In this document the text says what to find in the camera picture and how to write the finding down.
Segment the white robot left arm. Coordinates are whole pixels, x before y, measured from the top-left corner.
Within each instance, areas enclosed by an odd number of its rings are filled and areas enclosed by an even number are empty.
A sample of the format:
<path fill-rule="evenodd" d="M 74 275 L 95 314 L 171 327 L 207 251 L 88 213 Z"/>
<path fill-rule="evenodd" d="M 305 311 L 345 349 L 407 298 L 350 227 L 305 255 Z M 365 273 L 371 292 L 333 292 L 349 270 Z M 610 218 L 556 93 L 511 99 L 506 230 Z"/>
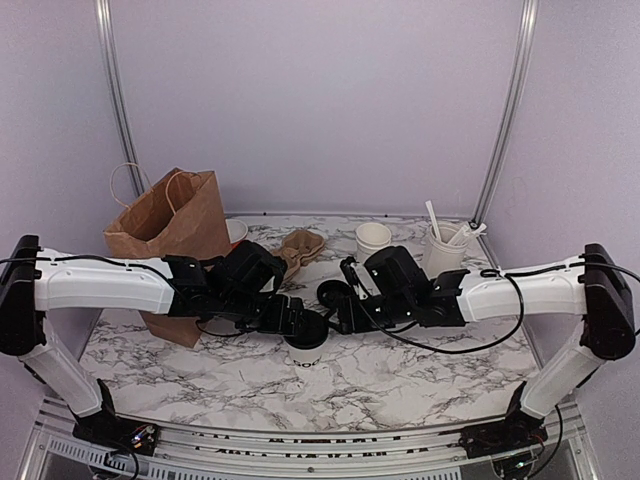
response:
<path fill-rule="evenodd" d="M 133 444 L 144 428 L 116 414 L 106 385 L 45 325 L 47 312 L 129 309 L 169 318 L 219 317 L 241 333 L 289 338 L 309 323 L 303 302 L 279 292 L 284 261 L 251 241 L 204 261 L 171 255 L 125 260 L 63 254 L 25 235 L 1 263 L 2 354 L 18 358 L 54 390 L 75 418 L 75 435 L 95 443 Z"/>

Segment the white paper coffee cup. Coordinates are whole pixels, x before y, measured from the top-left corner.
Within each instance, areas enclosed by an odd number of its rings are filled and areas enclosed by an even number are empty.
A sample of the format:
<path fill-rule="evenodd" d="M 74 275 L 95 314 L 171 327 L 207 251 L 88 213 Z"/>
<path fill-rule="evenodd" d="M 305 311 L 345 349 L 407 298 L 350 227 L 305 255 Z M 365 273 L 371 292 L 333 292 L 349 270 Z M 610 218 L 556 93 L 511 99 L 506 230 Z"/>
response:
<path fill-rule="evenodd" d="M 311 369 L 318 365 L 324 352 L 323 344 L 314 346 L 313 348 L 291 343 L 288 343 L 287 346 L 289 360 L 295 367 L 302 369 Z"/>

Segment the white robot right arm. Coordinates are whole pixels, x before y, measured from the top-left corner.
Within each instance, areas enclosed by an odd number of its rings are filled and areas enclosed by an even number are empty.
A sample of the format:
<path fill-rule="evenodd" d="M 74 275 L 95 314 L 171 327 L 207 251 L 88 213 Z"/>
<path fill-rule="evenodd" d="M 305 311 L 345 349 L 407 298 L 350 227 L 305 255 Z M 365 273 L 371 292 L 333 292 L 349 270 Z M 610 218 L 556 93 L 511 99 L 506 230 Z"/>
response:
<path fill-rule="evenodd" d="M 352 292 L 337 303 L 336 330 L 343 335 L 379 331 L 397 339 L 397 325 L 462 327 L 498 317 L 569 314 L 581 324 L 543 369 L 513 394 L 495 438 L 515 448 L 574 388 L 601 365 L 629 355 L 636 345 L 633 295 L 604 247 L 588 244 L 560 263 L 501 271 L 449 270 L 428 279 L 403 246 L 370 256 L 365 270 L 379 292 Z"/>

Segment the black cup lid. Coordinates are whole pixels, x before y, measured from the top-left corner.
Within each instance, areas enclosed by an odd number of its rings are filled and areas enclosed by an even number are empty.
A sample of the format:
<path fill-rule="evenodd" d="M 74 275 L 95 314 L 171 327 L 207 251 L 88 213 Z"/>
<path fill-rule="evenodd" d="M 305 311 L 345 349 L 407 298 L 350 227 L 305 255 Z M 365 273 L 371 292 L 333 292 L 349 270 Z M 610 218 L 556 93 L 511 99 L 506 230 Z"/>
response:
<path fill-rule="evenodd" d="M 329 333 L 328 321 L 319 313 L 305 309 L 298 324 L 297 334 L 284 341 L 299 350 L 311 350 L 322 346 Z"/>

